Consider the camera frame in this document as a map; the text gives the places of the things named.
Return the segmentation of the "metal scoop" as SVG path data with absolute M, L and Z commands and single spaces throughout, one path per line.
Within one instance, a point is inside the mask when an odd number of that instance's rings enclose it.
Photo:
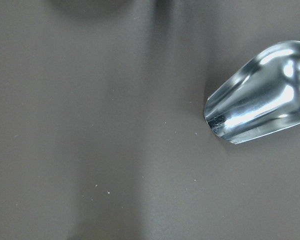
M 204 106 L 211 131 L 232 144 L 300 124 L 300 41 L 264 49 L 225 81 Z

